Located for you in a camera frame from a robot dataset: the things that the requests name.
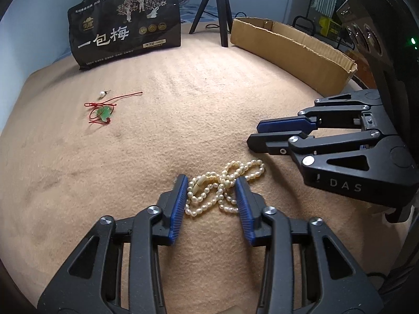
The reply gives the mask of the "open cardboard box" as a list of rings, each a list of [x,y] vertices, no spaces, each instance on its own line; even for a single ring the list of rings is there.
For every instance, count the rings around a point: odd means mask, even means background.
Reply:
[[[278,21],[236,18],[230,41],[280,67],[324,97],[340,94],[357,72],[355,60],[340,50]]]

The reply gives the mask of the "orange covered box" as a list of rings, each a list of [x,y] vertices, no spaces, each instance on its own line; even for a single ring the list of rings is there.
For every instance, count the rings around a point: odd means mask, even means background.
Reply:
[[[344,53],[357,64],[355,76],[364,83],[367,88],[376,89],[376,82],[366,58],[356,50],[346,50]]]

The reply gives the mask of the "black clothes rack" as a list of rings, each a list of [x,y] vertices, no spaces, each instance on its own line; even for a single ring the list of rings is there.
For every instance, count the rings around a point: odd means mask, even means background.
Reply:
[[[320,34],[319,18],[321,16],[329,17],[340,25],[337,17],[334,16],[337,9],[337,2],[338,0],[309,0],[304,14],[297,15],[293,19],[291,26],[317,38],[318,40],[330,44],[337,50],[354,50],[354,43],[342,29],[335,41]]]

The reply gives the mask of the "yellow crate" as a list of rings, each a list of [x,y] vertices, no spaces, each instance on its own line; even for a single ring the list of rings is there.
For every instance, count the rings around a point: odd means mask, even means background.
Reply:
[[[336,40],[340,34],[341,26],[331,18],[321,16],[319,18],[320,34],[330,40]]]

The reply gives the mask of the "tan bed blanket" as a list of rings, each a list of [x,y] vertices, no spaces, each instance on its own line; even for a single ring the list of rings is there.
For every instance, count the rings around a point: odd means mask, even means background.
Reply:
[[[85,102],[117,103],[108,126],[88,123]],[[1,260],[37,305],[56,271],[103,215],[136,215],[172,189],[178,174],[220,173],[227,162],[264,161],[251,184],[291,218],[323,218],[366,273],[388,274],[410,223],[388,224],[378,206],[304,185],[287,157],[248,151],[262,119],[294,116],[319,98],[279,67],[219,44],[214,30],[182,45],[80,71],[73,57],[34,72],[1,134]],[[263,248],[238,216],[212,208],[186,218],[159,251],[168,313],[255,313]]]

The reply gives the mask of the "small white pearl earring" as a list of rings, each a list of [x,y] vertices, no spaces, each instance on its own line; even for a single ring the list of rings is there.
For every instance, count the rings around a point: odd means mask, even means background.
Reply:
[[[100,95],[98,97],[98,99],[103,99],[107,94],[110,93],[110,90],[104,90],[104,91],[100,91]]]

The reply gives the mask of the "black printed snack bag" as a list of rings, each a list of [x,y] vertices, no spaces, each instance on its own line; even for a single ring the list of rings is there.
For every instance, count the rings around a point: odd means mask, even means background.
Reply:
[[[181,46],[178,0],[84,0],[68,10],[70,50],[82,70]]]

